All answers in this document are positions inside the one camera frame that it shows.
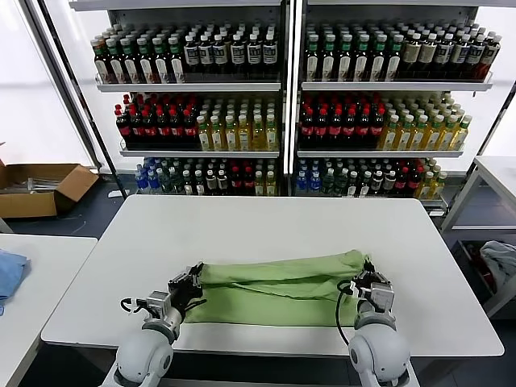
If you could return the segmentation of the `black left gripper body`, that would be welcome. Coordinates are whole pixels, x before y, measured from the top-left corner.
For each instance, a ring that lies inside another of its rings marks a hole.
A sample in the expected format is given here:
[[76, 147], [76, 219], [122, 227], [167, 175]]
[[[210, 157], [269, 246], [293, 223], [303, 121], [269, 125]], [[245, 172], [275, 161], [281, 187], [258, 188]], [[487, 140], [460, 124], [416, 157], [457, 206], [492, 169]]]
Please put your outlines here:
[[178, 311], [188, 311], [206, 303], [199, 277], [181, 277], [169, 281], [170, 305]]

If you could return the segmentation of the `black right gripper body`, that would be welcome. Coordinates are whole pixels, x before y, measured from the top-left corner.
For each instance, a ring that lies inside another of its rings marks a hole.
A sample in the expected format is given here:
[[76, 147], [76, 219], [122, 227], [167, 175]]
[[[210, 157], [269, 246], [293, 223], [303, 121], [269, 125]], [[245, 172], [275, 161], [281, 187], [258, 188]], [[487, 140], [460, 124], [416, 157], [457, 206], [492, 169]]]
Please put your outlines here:
[[373, 284], [389, 285], [389, 280], [382, 274], [382, 278], [360, 278], [360, 273], [352, 278], [350, 288], [357, 291], [370, 291]]

